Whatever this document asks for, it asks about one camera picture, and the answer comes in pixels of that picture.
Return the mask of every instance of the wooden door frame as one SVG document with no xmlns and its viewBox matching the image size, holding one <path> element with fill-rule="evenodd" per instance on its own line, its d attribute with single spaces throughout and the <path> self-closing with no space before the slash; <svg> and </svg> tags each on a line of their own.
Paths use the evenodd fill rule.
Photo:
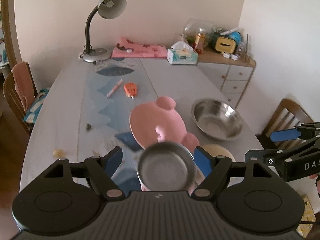
<svg viewBox="0 0 320 240">
<path fill-rule="evenodd" d="M 1 0 L 2 30 L 10 68 L 21 62 L 16 24 L 14 18 L 14 0 Z"/>
</svg>

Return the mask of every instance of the crumb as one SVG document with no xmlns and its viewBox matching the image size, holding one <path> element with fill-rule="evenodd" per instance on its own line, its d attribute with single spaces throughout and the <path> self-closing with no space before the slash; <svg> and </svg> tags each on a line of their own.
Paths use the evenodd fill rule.
<svg viewBox="0 0 320 240">
<path fill-rule="evenodd" d="M 86 127 L 85 127 L 85 130 L 86 130 L 87 132 L 89 132 L 91 129 L 92 129 L 91 124 L 87 123 L 87 125 L 86 125 Z"/>
<path fill-rule="evenodd" d="M 93 155 L 94 155 L 94 156 L 100 156 L 100 157 L 101 157 L 100 153 L 95 152 L 94 150 L 92 150 L 92 152 L 93 152 Z"/>
<path fill-rule="evenodd" d="M 61 149 L 55 149 L 53 151 L 53 157 L 54 158 L 61 158 L 61 157 L 65 157 L 65 152 Z"/>
</svg>

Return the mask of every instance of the cushion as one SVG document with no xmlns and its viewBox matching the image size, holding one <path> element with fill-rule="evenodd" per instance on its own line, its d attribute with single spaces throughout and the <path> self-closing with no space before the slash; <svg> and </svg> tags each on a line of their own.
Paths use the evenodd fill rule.
<svg viewBox="0 0 320 240">
<path fill-rule="evenodd" d="M 40 112 L 40 109 L 43 105 L 44 99 L 46 98 L 50 88 L 41 89 L 39 94 L 36 97 L 36 100 L 33 102 L 31 107 L 28 109 L 24 121 L 26 123 L 32 124 L 35 123 Z"/>
</svg>

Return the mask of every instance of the pink cloth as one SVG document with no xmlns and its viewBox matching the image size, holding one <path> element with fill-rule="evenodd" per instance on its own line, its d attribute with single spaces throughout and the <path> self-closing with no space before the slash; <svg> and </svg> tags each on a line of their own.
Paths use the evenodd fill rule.
<svg viewBox="0 0 320 240">
<path fill-rule="evenodd" d="M 11 72 L 13 74 L 16 92 L 19 95 L 24 111 L 27 112 L 35 101 L 32 80 L 27 64 L 24 61 L 19 62 L 13 67 Z"/>
<path fill-rule="evenodd" d="M 127 38 L 121 37 L 120 42 L 112 52 L 112 57 L 166 58 L 167 53 L 165 46 L 135 44 Z"/>
</svg>

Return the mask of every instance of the pig ear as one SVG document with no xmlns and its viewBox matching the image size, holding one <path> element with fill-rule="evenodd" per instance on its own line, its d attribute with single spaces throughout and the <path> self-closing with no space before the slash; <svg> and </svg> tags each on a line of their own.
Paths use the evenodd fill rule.
<svg viewBox="0 0 320 240">
<path fill-rule="evenodd" d="M 169 98 L 169 97 L 159 97 L 156 100 L 156 104 L 157 106 L 159 106 L 162 109 L 165 110 L 172 110 L 176 107 L 176 101 L 174 101 L 174 99 Z"/>
<path fill-rule="evenodd" d="M 181 144 L 185 148 L 187 148 L 192 154 L 195 151 L 195 148 L 200 145 L 198 138 L 190 132 L 186 133 Z"/>
</svg>

